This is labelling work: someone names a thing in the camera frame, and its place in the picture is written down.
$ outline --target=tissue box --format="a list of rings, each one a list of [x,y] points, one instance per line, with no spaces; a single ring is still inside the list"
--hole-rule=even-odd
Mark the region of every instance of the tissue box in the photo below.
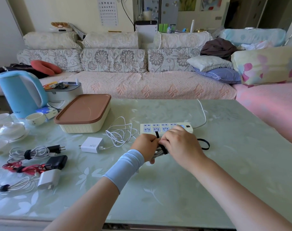
[[[55,117],[58,114],[57,109],[51,107],[51,106],[44,106],[40,109],[36,110],[37,113],[43,113],[47,119],[51,119]]]

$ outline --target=eye chart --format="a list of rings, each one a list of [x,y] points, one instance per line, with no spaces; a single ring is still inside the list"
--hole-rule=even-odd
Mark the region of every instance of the eye chart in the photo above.
[[[102,26],[118,26],[116,0],[98,0],[98,10]]]

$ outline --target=painting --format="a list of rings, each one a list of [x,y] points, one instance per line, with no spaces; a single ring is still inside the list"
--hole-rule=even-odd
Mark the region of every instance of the painting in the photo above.
[[[201,0],[200,11],[219,10],[222,0]]]
[[[179,11],[195,11],[196,0],[179,0]]]

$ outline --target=red cable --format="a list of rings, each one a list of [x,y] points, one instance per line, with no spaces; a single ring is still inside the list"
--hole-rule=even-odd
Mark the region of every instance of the red cable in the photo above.
[[[15,163],[7,163],[2,166],[3,169],[6,169],[10,172],[16,172],[19,167],[22,166],[22,162],[15,162]],[[46,171],[45,164],[35,164],[31,166],[27,166],[21,170],[21,172],[26,173],[28,175],[35,175],[35,173],[43,173]]]

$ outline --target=red neck pillow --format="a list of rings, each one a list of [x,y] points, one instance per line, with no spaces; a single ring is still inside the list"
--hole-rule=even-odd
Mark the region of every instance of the red neck pillow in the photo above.
[[[41,60],[32,60],[31,65],[35,70],[50,76],[55,75],[56,73],[62,73],[62,69],[60,69],[58,66]]]

